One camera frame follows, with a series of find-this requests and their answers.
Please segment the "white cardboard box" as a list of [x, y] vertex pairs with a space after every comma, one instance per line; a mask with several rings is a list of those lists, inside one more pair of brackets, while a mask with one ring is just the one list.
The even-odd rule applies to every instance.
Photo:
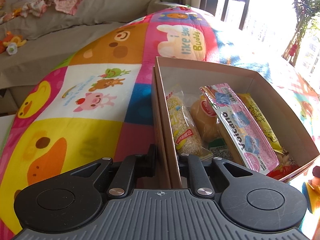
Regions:
[[157, 172], [163, 187], [182, 187], [172, 138], [166, 95], [180, 86], [184, 95], [197, 95], [201, 86], [227, 83], [236, 93], [249, 93], [271, 125], [280, 144], [298, 165], [284, 180], [299, 185], [319, 164], [319, 95], [292, 67], [275, 65], [270, 83], [253, 70], [204, 61], [167, 57], [155, 60], [152, 107], [160, 156]]

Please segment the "colourful cartoon play mat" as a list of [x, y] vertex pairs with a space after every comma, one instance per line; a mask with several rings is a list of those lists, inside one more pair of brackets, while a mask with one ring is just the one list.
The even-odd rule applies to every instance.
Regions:
[[93, 41], [36, 85], [7, 132], [1, 239], [21, 230], [14, 200], [25, 187], [103, 155], [120, 161], [145, 153], [156, 143], [151, 92], [158, 57], [253, 70], [270, 83], [276, 64], [292, 67], [260, 52], [242, 31], [183, 7], [139, 18]]

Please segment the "red quail egg packet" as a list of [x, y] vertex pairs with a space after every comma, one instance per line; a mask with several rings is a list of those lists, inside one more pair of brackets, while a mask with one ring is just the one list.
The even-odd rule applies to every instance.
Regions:
[[268, 173], [267, 176], [276, 180], [280, 180], [299, 168], [299, 166], [289, 153], [281, 154], [276, 152], [276, 155], [279, 161], [279, 165], [270, 173]]

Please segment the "pink crumpled cloth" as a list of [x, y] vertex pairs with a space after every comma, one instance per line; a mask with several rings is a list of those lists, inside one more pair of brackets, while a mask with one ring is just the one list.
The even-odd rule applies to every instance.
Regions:
[[49, 7], [67, 15], [75, 15], [78, 6], [83, 0], [31, 0], [24, 2], [12, 12], [1, 11], [1, 24], [6, 23], [18, 16], [26, 18], [28, 15], [41, 17]]

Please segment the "beige sofa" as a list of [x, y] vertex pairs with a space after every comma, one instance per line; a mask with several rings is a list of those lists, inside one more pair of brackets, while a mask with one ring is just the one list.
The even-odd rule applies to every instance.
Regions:
[[[5, 0], [11, 5], [17, 0]], [[1, 113], [16, 113], [31, 90], [60, 62], [127, 22], [158, 11], [158, 0], [83, 0], [74, 15], [49, 7], [41, 16], [17, 17], [1, 25], [21, 35], [17, 53], [1, 54]]]

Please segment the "orange plush toy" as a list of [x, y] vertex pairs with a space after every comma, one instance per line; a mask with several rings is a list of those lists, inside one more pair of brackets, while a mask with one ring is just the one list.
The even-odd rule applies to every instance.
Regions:
[[17, 53], [18, 48], [25, 45], [26, 42], [22, 35], [14, 35], [10, 31], [7, 31], [5, 38], [1, 40], [0, 53], [7, 52], [8, 55], [14, 55]]

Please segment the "green white snack packet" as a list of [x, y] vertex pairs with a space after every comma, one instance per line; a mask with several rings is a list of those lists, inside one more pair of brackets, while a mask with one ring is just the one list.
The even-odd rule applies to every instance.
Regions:
[[233, 157], [223, 138], [216, 138], [208, 144], [208, 149], [213, 153], [213, 156], [220, 157], [232, 161]]

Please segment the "rice puff roll packet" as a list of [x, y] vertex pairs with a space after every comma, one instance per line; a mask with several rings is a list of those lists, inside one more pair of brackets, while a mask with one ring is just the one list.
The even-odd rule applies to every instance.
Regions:
[[184, 103], [184, 94], [179, 85], [166, 95], [167, 108], [177, 154], [192, 154], [202, 161], [212, 159], [213, 154], [203, 147], [202, 139]]

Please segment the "yellow long snack bar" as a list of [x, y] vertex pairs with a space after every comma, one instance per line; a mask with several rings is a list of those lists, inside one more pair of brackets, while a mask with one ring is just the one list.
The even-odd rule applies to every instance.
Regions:
[[237, 96], [244, 103], [244, 105], [247, 107], [247, 109], [255, 119], [256, 123], [259, 125], [260, 129], [267, 138], [273, 150], [279, 154], [284, 155], [284, 150], [278, 138], [276, 137], [273, 129], [268, 123], [268, 120], [265, 118], [264, 114], [262, 113], [256, 102], [252, 99], [251, 95], [249, 93], [246, 93], [237, 94]]

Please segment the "green potted plant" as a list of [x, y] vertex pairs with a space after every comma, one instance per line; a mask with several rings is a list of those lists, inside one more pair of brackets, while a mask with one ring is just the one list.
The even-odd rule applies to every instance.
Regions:
[[298, 59], [302, 39], [308, 28], [319, 17], [319, 0], [293, 0], [292, 4], [297, 23], [293, 37], [282, 54], [282, 58], [294, 67]]

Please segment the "pink white Volcano packet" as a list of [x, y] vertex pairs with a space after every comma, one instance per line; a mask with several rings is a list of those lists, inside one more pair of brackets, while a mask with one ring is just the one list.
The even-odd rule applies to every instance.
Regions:
[[217, 130], [224, 139], [232, 161], [267, 175], [279, 160], [259, 125], [226, 83], [202, 86], [208, 109], [217, 116]]

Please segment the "small bread packet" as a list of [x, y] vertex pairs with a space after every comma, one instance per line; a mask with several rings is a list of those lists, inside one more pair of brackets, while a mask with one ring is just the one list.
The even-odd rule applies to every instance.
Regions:
[[205, 143], [209, 144], [220, 137], [217, 114], [210, 108], [204, 95], [201, 95], [192, 104], [190, 114], [200, 137]]

